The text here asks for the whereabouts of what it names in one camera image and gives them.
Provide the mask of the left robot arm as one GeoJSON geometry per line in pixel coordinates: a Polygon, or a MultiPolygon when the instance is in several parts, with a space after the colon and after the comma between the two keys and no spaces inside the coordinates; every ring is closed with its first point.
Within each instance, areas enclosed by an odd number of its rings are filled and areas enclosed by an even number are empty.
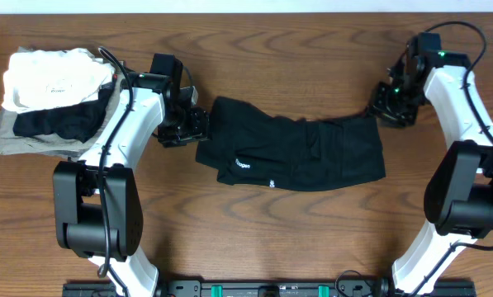
{"type": "Polygon", "coordinates": [[[53,174],[58,244],[97,265],[107,281],[68,283],[64,296],[161,296],[159,269],[140,246],[143,210],[135,169],[151,137],[164,147],[206,136],[207,115],[194,86],[178,78],[130,73],[97,142],[53,174]]]}

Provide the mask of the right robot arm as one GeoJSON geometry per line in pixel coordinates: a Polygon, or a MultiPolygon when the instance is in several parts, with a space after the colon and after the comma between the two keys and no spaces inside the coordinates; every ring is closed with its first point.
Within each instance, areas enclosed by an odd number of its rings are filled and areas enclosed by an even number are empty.
{"type": "Polygon", "coordinates": [[[375,284],[375,296],[431,295],[465,249],[493,251],[478,244],[493,231],[493,121],[474,65],[466,54],[440,48],[407,50],[377,88],[372,113],[399,126],[429,103],[448,151],[425,189],[422,229],[393,262],[390,278],[375,284]]]}

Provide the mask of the black t-shirt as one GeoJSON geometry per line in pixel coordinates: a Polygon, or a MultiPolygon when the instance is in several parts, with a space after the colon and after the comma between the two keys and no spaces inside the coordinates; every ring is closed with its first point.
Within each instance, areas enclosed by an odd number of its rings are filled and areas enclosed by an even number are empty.
{"type": "Polygon", "coordinates": [[[292,120],[226,97],[214,101],[210,138],[198,144],[196,160],[226,185],[291,191],[330,191],[386,175],[372,116],[292,120]]]}

